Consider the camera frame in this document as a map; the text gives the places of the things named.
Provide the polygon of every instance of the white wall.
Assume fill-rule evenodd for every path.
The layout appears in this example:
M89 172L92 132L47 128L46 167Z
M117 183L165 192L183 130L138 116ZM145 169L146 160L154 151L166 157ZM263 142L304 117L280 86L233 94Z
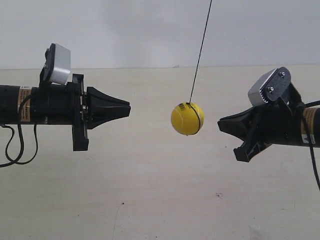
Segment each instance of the white wall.
M305 102L318 100L320 66L287 67ZM270 69L201 68L192 99L205 119L194 136L170 123L176 104L189 99L185 83L194 69L77 71L87 86L130 101L130 116L90 130L85 152L72 152L71 126L39 126L33 162L0 170L0 239L319 239L320 192L308 147L273 145L237 162L233 149L242 142L217 126L250 107L248 89ZM18 86L37 85L38 75L0 71L2 84ZM35 141L32 126L22 129L26 161ZM5 163L11 133L0 131ZM15 136L12 157L18 143ZM315 156L320 170L318 148Z
M209 0L2 0L0 68L39 69L52 42L73 68L194 66ZM202 66L319 64L320 1L214 0Z

